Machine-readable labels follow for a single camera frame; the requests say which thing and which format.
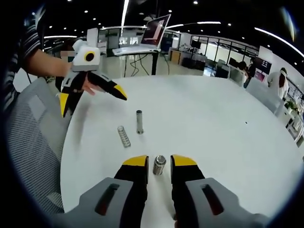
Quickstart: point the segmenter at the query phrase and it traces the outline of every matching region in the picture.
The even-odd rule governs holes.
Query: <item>striped sleeve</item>
[[[28,22],[28,26],[26,27],[25,33],[21,39],[20,58],[22,58],[22,60],[40,47],[40,40],[36,31],[35,19],[31,19]]]

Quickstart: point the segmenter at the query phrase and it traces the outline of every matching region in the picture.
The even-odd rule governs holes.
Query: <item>metal cylinder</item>
[[[137,128],[136,131],[138,134],[143,133],[143,112],[141,110],[136,111],[136,122],[137,122]]]
[[[154,160],[153,174],[161,175],[166,162],[167,161],[164,156],[162,156],[162,155],[157,156]]]

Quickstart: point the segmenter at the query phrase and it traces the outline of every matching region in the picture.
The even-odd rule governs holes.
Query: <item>hand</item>
[[[92,89],[101,91],[101,88],[99,86],[93,85],[89,82],[87,75],[85,76],[85,82],[82,86],[82,89],[87,91],[90,95],[95,95],[95,92]]]

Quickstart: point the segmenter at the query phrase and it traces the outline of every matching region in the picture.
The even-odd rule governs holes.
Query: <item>white round table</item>
[[[174,227],[170,155],[194,159],[204,176],[234,192],[251,213],[275,215],[294,191],[303,160],[284,126],[258,100],[233,82],[205,76],[143,76],[115,80],[128,100],[84,93],[72,117],[61,161],[65,212],[128,158],[149,155],[148,199],[142,227]],[[144,134],[136,133],[142,110]],[[123,125],[131,141],[124,148]],[[153,160],[164,155],[161,176]]]

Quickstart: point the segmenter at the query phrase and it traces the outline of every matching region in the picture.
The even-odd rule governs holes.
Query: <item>laptop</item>
[[[143,33],[142,41],[139,46],[113,49],[114,55],[123,56],[160,51],[161,40],[170,17],[171,14],[150,20],[147,23],[147,28]]]

